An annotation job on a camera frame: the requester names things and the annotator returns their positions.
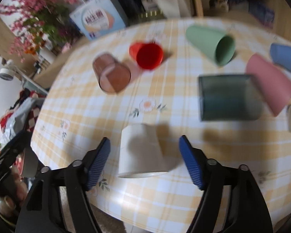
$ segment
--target green cup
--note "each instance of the green cup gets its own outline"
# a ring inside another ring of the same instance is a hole
[[[200,76],[201,121],[257,120],[262,97],[251,75]]]
[[[234,39],[224,31],[192,25],[186,30],[185,36],[218,66],[226,65],[235,53]]]

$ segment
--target table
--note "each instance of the table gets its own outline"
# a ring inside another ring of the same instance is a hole
[[[236,56],[218,68],[185,39],[191,24],[227,30],[236,41]],[[159,42],[171,55],[158,69],[144,72],[118,95],[101,91],[92,63],[103,52],[129,59],[137,40]],[[249,166],[264,195],[273,224],[291,212],[291,133],[286,112],[278,117],[266,106],[250,122],[200,122],[197,77],[200,74],[244,73],[259,52],[269,59],[273,42],[290,44],[262,29],[219,19],[162,20],[107,35],[77,49],[60,71],[40,112],[31,146],[52,169],[66,167],[95,149],[106,136],[111,153],[88,192],[90,203],[122,221],[152,232],[186,232],[202,191],[191,182],[178,149],[187,135],[191,144],[222,165]],[[121,131],[132,123],[157,127],[170,171],[143,179],[117,178]],[[222,207],[226,206],[226,195]],[[216,229],[224,219],[220,209]]]

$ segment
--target ribbed blue pad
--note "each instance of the ribbed blue pad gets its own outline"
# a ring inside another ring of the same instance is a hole
[[[108,156],[111,151],[111,144],[110,140],[107,139],[103,146],[101,147],[100,151],[98,152],[94,162],[92,163],[91,167],[88,171],[88,181],[87,187],[91,189],[93,186],[96,186],[99,176],[104,168]]]
[[[188,144],[183,137],[180,137],[179,149],[180,149],[182,158],[184,160],[184,163],[186,165],[186,168],[189,171],[193,184],[198,186],[199,189],[203,189],[203,186],[204,186],[203,176],[202,176],[203,173],[202,173],[199,163],[194,158],[194,155],[191,152],[191,150],[194,150],[194,148],[190,146],[190,144]]]

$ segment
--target light blue box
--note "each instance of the light blue box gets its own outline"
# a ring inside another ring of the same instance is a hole
[[[89,40],[123,29],[128,24],[118,0],[89,0],[77,7],[70,18]]]

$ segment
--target dark green transparent cup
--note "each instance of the dark green transparent cup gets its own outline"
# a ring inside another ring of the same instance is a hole
[[[262,98],[252,75],[200,76],[199,103],[202,121],[257,120]]]

